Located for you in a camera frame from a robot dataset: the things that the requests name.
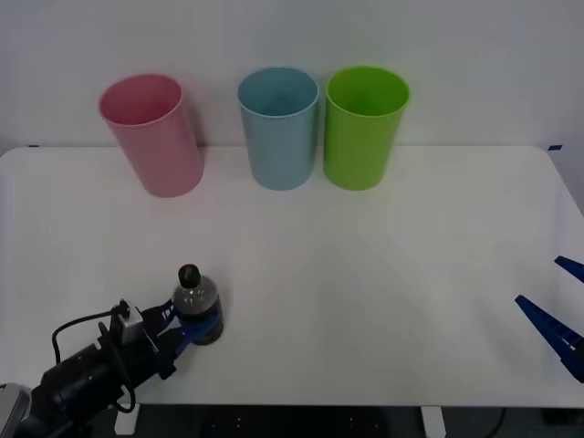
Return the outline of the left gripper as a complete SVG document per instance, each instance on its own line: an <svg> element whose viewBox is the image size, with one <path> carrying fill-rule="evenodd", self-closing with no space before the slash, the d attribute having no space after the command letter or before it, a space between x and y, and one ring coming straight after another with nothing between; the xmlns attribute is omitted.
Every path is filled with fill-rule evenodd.
<svg viewBox="0 0 584 438"><path fill-rule="evenodd" d="M196 340L219 326L221 318L169 328L175 318L169 299L160 306L143 310L143 315L119 316L119 376L128 389L135 389L158 374L163 380L175 371L174 362Z"/></svg>

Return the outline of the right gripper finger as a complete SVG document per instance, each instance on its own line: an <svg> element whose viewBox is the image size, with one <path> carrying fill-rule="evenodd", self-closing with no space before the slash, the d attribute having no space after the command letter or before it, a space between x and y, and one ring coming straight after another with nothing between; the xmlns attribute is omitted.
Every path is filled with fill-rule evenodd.
<svg viewBox="0 0 584 438"><path fill-rule="evenodd" d="M519 305L536 330L556 352L560 362L579 382L583 382L583 337L528 298L519 295L515 302Z"/></svg>
<svg viewBox="0 0 584 438"><path fill-rule="evenodd" d="M578 281L584 282L583 264L561 255L554 260L554 263L573 275Z"/></svg>

